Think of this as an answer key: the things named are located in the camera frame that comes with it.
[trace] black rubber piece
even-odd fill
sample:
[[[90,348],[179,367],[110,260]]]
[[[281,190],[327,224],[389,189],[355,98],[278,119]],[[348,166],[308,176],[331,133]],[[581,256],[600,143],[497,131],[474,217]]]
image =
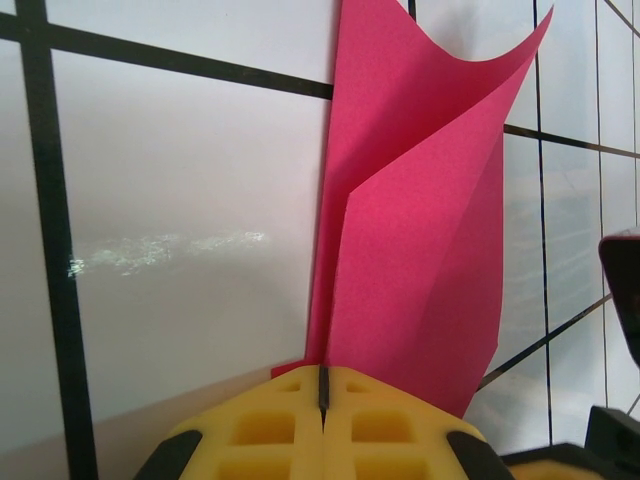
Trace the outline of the black rubber piece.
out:
[[[449,432],[447,440],[469,480],[515,480],[487,442],[465,432]]]
[[[624,412],[591,407],[585,448],[640,477],[640,422]]]
[[[200,440],[202,433],[197,430],[168,438],[158,445],[133,480],[179,480]]]
[[[318,370],[318,408],[322,416],[322,430],[329,410],[329,367],[320,365]]]
[[[631,480],[638,478],[637,475],[624,472],[613,463],[598,458],[587,449],[570,443],[513,453],[502,457],[502,460],[509,466],[551,460],[562,465],[569,465],[596,473],[605,480]]]
[[[640,229],[603,238],[598,251],[627,347],[640,366]]]

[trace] white surface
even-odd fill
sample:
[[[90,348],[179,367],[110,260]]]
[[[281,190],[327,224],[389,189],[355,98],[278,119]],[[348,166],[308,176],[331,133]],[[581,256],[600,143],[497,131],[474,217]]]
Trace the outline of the white surface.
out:
[[[633,158],[602,154],[602,229],[604,235],[636,224],[636,165]]]
[[[613,302],[605,305],[609,407],[628,412],[640,394],[640,372],[625,341]]]
[[[94,419],[301,357],[328,103],[54,67]]]
[[[602,307],[550,343],[553,443],[584,445],[593,405],[605,405]]]
[[[552,3],[538,1],[539,18]],[[539,50],[544,132],[598,143],[595,21],[593,2],[555,2],[553,21]]]
[[[416,0],[416,16],[433,41],[466,60],[502,55],[533,31],[528,0]],[[506,123],[537,128],[535,85],[532,65]]]
[[[548,445],[544,347],[476,393],[464,419],[501,455]]]
[[[0,12],[12,13],[15,15],[16,5],[14,0],[0,0]]]
[[[504,139],[504,294],[489,371],[544,337],[538,142]]]
[[[0,478],[58,479],[62,413],[18,44],[0,40],[0,64]]]
[[[542,145],[549,325],[602,297],[598,152]]]
[[[600,140],[633,151],[633,63],[631,31],[604,2],[598,2]]]
[[[332,82],[335,0],[49,0],[51,23]]]

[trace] pink paper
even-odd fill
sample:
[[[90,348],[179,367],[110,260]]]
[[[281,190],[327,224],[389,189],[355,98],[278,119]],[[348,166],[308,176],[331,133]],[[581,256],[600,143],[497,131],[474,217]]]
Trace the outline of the pink paper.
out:
[[[303,363],[464,413],[497,346],[502,125],[550,19],[466,62],[396,0],[343,0]]]

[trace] white wall tile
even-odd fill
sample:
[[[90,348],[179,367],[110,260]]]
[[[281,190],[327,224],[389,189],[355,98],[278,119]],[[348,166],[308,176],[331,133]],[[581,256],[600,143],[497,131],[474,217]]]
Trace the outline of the white wall tile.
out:
[[[551,4],[538,1],[538,18]],[[539,50],[542,130],[592,143],[598,143],[595,22],[593,2],[555,2]]]
[[[18,44],[0,41],[0,64],[0,477],[62,479],[62,412]]]
[[[631,31],[604,2],[598,3],[600,140],[633,151]]]
[[[605,405],[602,307],[549,344],[553,443],[584,445],[593,405]]]
[[[49,0],[49,21],[158,47],[331,83],[335,0]]]
[[[636,164],[633,158],[602,154],[602,229],[604,235],[636,224]]]
[[[602,297],[598,153],[543,143],[549,324]]]
[[[533,30],[528,0],[416,0],[418,25],[442,48],[466,60],[485,60],[507,53]],[[506,123],[537,128],[533,66]]]
[[[14,0],[0,0],[0,12],[16,13],[16,5]]]
[[[54,66],[95,420],[301,357],[328,103]]]
[[[504,293],[489,371],[544,336],[538,142],[505,135]]]
[[[94,424],[100,480],[133,478],[176,425],[269,378],[263,368]]]
[[[464,419],[499,454],[549,444],[544,348],[475,394]]]
[[[627,412],[640,392],[640,371],[633,361],[613,302],[605,304],[607,392],[609,407]]]

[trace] black grid line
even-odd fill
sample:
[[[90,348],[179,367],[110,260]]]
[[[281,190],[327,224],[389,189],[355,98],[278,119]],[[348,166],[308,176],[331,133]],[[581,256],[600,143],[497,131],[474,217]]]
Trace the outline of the black grid line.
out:
[[[638,32],[638,30],[636,30],[635,26],[627,19],[627,17],[624,16],[624,14],[618,10],[618,7],[616,7],[611,0],[604,0],[604,3],[606,3],[607,5],[609,5],[609,7],[611,8],[611,10],[613,10],[613,12],[618,15],[618,17],[620,17],[620,20],[622,20],[625,25],[627,27],[629,27],[631,29],[631,31],[637,35],[638,37],[640,37],[640,32]]]
[[[595,8],[595,34],[596,34],[596,111],[598,118],[598,145],[602,143],[601,117],[600,117],[600,42],[598,37],[598,0],[594,0]],[[598,151],[598,190],[600,208],[600,238],[604,236],[604,225],[602,220],[602,152]],[[602,295],[604,296],[604,272],[600,272],[600,284]],[[604,401],[605,406],[609,406],[609,378],[607,374],[607,323],[605,309],[602,309],[602,346],[604,350]]]
[[[533,26],[538,27],[538,2],[533,0]],[[536,52],[534,60],[536,72],[536,126],[538,133],[538,172],[540,174],[540,237],[542,240],[542,300],[544,304],[544,334],[549,336],[549,290],[548,290],[548,271],[547,271],[547,229],[545,222],[545,203],[544,203],[544,159],[542,155],[542,115],[541,115],[541,96],[540,96],[540,54]],[[545,356],[545,375],[547,386],[547,422],[549,428],[549,444],[553,444],[553,415],[551,406],[551,358],[549,342],[544,344]]]
[[[45,0],[16,9],[28,31],[47,21]],[[72,240],[51,50],[29,34],[21,52],[69,476],[97,479],[78,292],[68,275]]]
[[[631,412],[633,412],[633,409],[636,408],[636,405],[638,404],[638,400],[640,400],[640,393],[629,407],[629,410],[627,410],[627,415],[631,415]]]
[[[631,26],[635,28],[635,1],[631,2]],[[631,77],[633,79],[633,151],[638,153],[636,138],[636,39],[633,31],[631,31]],[[638,224],[638,161],[633,162],[633,172],[635,174],[635,207],[636,207],[636,225]]]
[[[0,37],[22,40],[37,36],[54,50],[114,60],[142,67],[195,75],[243,85],[330,100],[333,86],[282,73],[223,62],[166,48],[154,47],[96,33],[44,23],[29,31],[21,18],[0,14]]]
[[[619,155],[621,157],[640,158],[640,153],[630,152],[628,150],[622,150],[620,148],[607,147],[597,143],[585,142],[583,140],[577,140],[575,138],[563,137],[561,135],[554,135],[552,133],[538,132],[531,130],[530,128],[517,127],[515,125],[504,125],[504,133],[509,135],[516,135],[518,137],[533,138],[536,140],[543,140],[549,143],[556,143],[559,145],[566,145],[568,147],[584,148],[586,150],[593,150],[595,152],[611,153],[613,155]]]
[[[480,383],[480,386],[478,387],[478,390],[483,389],[493,381],[500,378],[503,374],[511,370],[513,367],[518,365],[520,362],[528,358],[531,354],[535,353],[542,347],[548,346],[551,340],[553,340],[554,338],[557,338],[560,334],[566,332],[569,328],[571,328],[580,320],[585,318],[587,315],[589,315],[590,313],[594,312],[596,309],[604,305],[610,299],[611,299],[611,294],[601,298],[593,305],[589,305],[587,308],[585,308],[583,311],[578,313],[576,316],[574,316],[570,320],[567,320],[562,325],[554,328],[551,332],[549,332],[549,334],[545,335],[540,340],[537,340],[536,342],[532,343],[527,348],[522,350],[520,353],[518,353],[517,355],[514,355],[509,360],[504,362],[502,365],[495,368],[491,373],[488,373],[487,375],[484,376],[484,378],[482,379],[482,382]]]

